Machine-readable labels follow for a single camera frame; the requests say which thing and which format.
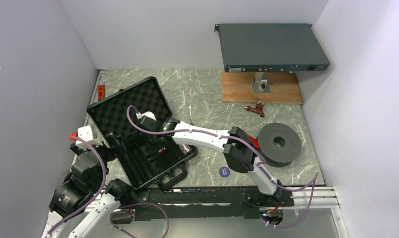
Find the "wooden board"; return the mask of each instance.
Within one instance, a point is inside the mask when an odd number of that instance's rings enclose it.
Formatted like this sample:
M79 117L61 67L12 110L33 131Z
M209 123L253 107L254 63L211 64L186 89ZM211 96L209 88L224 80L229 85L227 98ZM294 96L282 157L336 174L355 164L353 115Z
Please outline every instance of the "wooden board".
M254 93L251 80L255 73L221 73L223 102L226 103L265 103L303 104L294 73L266 72L270 93Z

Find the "gray marble surface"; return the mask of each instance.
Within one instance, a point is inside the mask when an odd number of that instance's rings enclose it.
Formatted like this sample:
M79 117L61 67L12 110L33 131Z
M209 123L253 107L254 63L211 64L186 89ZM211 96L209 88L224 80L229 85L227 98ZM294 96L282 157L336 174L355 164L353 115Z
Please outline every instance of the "gray marble surface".
M284 168L267 166L269 172L284 185L304 185L321 170L312 141L299 105L265 104L265 117L247 112L244 106L255 104L224 103L221 93L221 69L115 69L107 70L103 82L106 97L148 76L154 76L173 111L173 117L189 122L189 113L196 126L216 130L242 128L256 137L259 130L269 122L279 122L293 128L302 141L298 159ZM199 148L198 155L187 163L188 176L176 186L234 186L254 185L245 174L231 172L223 178L219 169L227 166L223 154ZM129 182L119 161L109 162L107 182L120 178ZM324 184L322 175L317 184Z

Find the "black case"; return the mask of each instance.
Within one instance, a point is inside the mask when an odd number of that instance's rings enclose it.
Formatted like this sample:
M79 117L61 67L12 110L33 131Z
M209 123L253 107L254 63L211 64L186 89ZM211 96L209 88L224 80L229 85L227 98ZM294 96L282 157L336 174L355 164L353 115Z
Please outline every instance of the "black case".
M172 116L163 92L155 77L148 77L140 82L121 89L119 92L90 105L87 109L93 122L96 124L103 137L107 140L107 133L121 135L127 147L128 156L119 158L122 168L134 189L140 189L156 183L161 190L168 190L187 176L185 162L198 153L195 146L189 146L190 151L182 152L171 137L161 137L161 143L165 143L166 151L162 154L154 154L154 158L146 155L152 145L147 142L144 133L137 131L127 119L129 105L137 107L140 113L153 112L157 121L163 123ZM136 121L135 111L131 111L131 119ZM175 170L182 172L173 177Z

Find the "white wall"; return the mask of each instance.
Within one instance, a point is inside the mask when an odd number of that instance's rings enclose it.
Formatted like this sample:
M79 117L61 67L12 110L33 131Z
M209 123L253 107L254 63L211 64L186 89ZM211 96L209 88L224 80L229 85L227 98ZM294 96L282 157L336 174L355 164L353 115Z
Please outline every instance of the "white wall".
M328 0L61 0L96 68L223 67L216 23L316 23Z
M314 32L332 65L298 78L324 178L351 237L399 238L399 0L330 0Z
M59 1L0 1L0 238L42 235L95 80Z

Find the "blue round sticker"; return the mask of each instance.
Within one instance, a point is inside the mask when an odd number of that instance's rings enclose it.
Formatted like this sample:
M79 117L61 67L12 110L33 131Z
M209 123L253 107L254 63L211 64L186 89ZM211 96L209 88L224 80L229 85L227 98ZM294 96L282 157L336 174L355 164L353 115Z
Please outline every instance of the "blue round sticker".
M220 168L220 175L225 178L225 177L229 177L230 175L230 170L228 167L221 167Z

